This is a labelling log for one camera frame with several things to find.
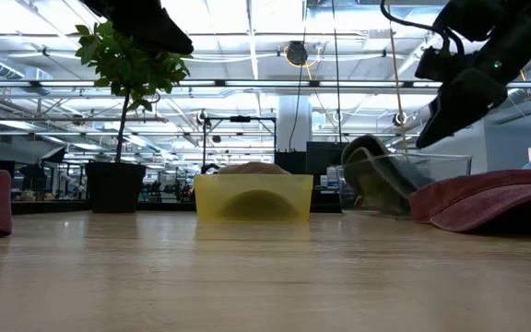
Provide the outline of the black background frame stand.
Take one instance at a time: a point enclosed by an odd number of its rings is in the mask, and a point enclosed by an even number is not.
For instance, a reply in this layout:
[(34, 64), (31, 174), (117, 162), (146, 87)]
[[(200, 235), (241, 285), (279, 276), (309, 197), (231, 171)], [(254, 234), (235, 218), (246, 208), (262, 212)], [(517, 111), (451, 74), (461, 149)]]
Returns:
[[(204, 122), (202, 124), (202, 138), (203, 138), (203, 145), (202, 145), (202, 167), (201, 167), (201, 174), (205, 174), (209, 167), (207, 166), (207, 136), (210, 133), (210, 131), (207, 129), (207, 123), (209, 121), (215, 120), (216, 123), (211, 126), (211, 129), (216, 129), (221, 122), (227, 121), (230, 123), (250, 123), (252, 121), (258, 122), (260, 125), (262, 125), (266, 131), (274, 138), (274, 149), (277, 149), (277, 118), (276, 117), (262, 117), (262, 116), (248, 116), (248, 115), (233, 115), (233, 116), (205, 116)], [(273, 129), (270, 129), (265, 125), (265, 121), (270, 121), (273, 123)]]

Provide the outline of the grey baseball cap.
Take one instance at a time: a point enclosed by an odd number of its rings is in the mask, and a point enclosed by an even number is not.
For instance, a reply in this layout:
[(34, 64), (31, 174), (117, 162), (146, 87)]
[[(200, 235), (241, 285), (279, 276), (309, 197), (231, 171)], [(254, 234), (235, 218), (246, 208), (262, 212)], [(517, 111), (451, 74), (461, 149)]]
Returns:
[(371, 155), (366, 148), (356, 148), (344, 165), (346, 182), (356, 196), (354, 206), (385, 215), (408, 215), (408, 202), (374, 169), (368, 161)]
[(420, 188), (434, 182), (433, 179), (424, 175), (421, 170), (408, 159), (408, 155), (400, 154), (393, 156), (388, 148), (376, 136), (371, 134), (357, 137), (344, 148), (341, 155), (343, 175), (344, 165), (347, 163), (348, 156), (356, 148), (366, 148), (370, 151), (372, 155), (368, 158), (368, 161), (370, 161), (374, 169), (390, 185), (392, 185), (397, 193), (405, 198), (409, 207), (410, 196)]

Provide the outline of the clear plastic bin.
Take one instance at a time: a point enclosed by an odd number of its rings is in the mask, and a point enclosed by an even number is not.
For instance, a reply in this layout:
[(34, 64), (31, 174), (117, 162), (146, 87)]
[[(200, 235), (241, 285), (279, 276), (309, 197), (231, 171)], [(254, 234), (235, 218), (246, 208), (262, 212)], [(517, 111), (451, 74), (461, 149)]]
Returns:
[[(434, 180), (433, 183), (462, 175), (469, 175), (472, 166), (470, 156), (432, 155), (432, 154), (402, 154), (408, 155), (408, 159), (414, 163), (421, 172)], [(390, 216), (394, 218), (406, 218), (409, 215), (385, 215), (378, 211), (357, 209), (353, 207), (354, 195), (346, 185), (342, 166), (337, 167), (338, 193), (340, 206), (344, 212), (359, 212), (369, 215)]]

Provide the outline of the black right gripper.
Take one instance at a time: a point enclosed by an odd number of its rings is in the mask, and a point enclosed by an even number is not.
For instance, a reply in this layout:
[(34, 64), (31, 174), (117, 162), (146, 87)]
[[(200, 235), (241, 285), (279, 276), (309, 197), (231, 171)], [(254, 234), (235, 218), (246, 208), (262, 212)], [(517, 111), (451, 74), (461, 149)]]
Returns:
[(417, 148), (426, 148), (472, 125), (490, 108), (507, 99), (504, 84), (477, 69), (466, 69), (442, 84), (431, 102), (431, 116), (419, 134)]

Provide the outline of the black equipment box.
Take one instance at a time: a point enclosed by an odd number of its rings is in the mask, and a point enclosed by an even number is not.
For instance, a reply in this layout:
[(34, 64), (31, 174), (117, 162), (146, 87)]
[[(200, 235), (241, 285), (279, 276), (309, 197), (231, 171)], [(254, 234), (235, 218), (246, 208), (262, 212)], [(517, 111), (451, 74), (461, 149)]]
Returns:
[(341, 164), (346, 142), (311, 141), (306, 145), (306, 172), (312, 175), (326, 174), (326, 169)]

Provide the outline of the yellow plastic bin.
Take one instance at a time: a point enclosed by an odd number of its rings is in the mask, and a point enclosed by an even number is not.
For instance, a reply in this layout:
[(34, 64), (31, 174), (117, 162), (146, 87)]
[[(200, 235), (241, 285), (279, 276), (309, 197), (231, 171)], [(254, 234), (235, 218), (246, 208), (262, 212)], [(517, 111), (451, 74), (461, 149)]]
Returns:
[(311, 175), (216, 174), (194, 178), (195, 205), (202, 221), (289, 221), (310, 218)]

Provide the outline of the black aluminium table frame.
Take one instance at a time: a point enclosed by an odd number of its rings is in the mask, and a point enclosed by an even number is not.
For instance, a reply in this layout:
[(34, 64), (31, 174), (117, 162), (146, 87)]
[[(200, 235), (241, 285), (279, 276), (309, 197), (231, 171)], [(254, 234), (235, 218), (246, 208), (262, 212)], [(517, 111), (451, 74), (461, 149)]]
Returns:
[[(140, 211), (196, 212), (194, 203), (138, 202), (136, 209)], [(91, 210), (91, 204), (87, 201), (12, 202), (11, 210), (13, 215), (77, 212)], [(338, 204), (315, 204), (311, 206), (311, 212), (341, 213), (341, 207)]]

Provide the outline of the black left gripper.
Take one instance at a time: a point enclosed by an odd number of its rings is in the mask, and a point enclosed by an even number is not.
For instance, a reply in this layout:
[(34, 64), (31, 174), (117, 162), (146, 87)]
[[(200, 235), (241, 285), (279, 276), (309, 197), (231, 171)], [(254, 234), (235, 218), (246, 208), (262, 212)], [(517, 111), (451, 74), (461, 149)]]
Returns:
[(160, 0), (80, 0), (112, 22), (126, 21), (124, 30), (148, 48), (188, 55), (192, 40), (169, 17)]

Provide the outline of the overhead LED light bar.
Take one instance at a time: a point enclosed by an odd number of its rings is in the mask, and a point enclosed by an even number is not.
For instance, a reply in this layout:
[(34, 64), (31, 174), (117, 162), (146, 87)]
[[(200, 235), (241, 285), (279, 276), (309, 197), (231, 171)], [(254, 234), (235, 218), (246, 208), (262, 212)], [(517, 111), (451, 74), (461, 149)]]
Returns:
[[(441, 84), (439, 82), (406, 80), (406, 81), (388, 81), (388, 80), (315, 80), (315, 81), (298, 81), (298, 80), (225, 80), (225, 79), (200, 79), (181, 81), (179, 87), (182, 88), (372, 88), (372, 89), (389, 89), (389, 88), (406, 88), (406, 89), (437, 89)], [(93, 88), (93, 80), (0, 80), (0, 87), (5, 88)]]

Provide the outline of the green potted plant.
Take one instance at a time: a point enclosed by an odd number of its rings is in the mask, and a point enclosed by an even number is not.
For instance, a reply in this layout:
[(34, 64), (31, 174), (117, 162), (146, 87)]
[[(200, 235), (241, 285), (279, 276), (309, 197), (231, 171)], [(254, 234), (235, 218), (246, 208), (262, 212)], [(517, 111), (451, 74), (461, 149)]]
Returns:
[(116, 30), (107, 21), (92, 29), (76, 26), (79, 48), (76, 57), (99, 75), (97, 88), (108, 88), (122, 99), (117, 146), (113, 162), (95, 161), (86, 165), (88, 194), (95, 213), (133, 213), (146, 167), (123, 162), (124, 130), (127, 114), (139, 108), (152, 110), (149, 98), (172, 89), (189, 76), (184, 55), (156, 51), (140, 39)]

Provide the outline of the tan baseball cap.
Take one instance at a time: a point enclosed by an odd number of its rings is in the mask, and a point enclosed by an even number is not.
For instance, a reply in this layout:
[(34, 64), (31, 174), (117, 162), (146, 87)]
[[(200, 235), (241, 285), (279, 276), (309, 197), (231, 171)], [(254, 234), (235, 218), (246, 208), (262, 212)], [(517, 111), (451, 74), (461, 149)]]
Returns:
[(218, 174), (289, 174), (289, 172), (276, 164), (251, 161), (222, 167), (218, 170)]

